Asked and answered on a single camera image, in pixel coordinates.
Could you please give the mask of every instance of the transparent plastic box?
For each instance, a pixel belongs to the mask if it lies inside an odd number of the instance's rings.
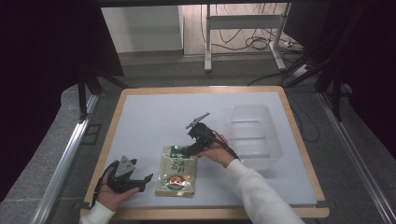
[[[269,170],[282,148],[266,105],[236,105],[231,116],[231,147],[248,168]]]

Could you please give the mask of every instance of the white wall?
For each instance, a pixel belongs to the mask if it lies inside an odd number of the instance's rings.
[[[104,7],[117,52],[183,49],[181,7]]]

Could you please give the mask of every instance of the black curtain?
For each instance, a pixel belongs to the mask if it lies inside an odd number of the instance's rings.
[[[338,67],[343,81],[353,90],[350,104],[394,158],[395,11],[396,6],[390,1],[370,1],[344,48]]]
[[[9,1],[1,8],[3,201],[54,121],[62,92],[78,83],[78,74],[86,67],[109,76],[123,73],[96,4]]]

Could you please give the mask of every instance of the green package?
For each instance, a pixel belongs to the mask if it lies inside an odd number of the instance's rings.
[[[159,196],[191,197],[194,194],[194,179],[197,158],[186,157],[181,150],[186,147],[163,148],[160,176],[155,193]]]

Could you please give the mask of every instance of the robotic hand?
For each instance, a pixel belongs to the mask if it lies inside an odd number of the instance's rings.
[[[191,130],[188,132],[188,135],[191,138],[195,138],[195,143],[182,150],[181,153],[184,156],[189,157],[191,155],[197,154],[200,151],[207,150],[214,142],[216,142],[224,147],[224,149],[233,155],[234,158],[239,160],[232,148],[230,148],[225,142],[216,138],[215,134],[217,133],[215,131],[211,130],[204,123],[200,122],[208,115],[210,115],[210,113],[206,113],[198,119],[194,119],[194,121],[186,127],[186,129],[191,128]]]
[[[123,193],[129,189],[139,188],[139,192],[144,192],[146,184],[151,181],[153,174],[146,176],[143,180],[132,180],[130,179],[131,174],[134,172],[134,166],[136,165],[137,159],[131,161],[122,156],[120,161],[113,161],[104,170],[102,177],[99,178],[92,198],[92,207],[95,205],[99,189],[102,185],[103,178],[108,170],[111,169],[107,178],[107,185],[116,193]]]

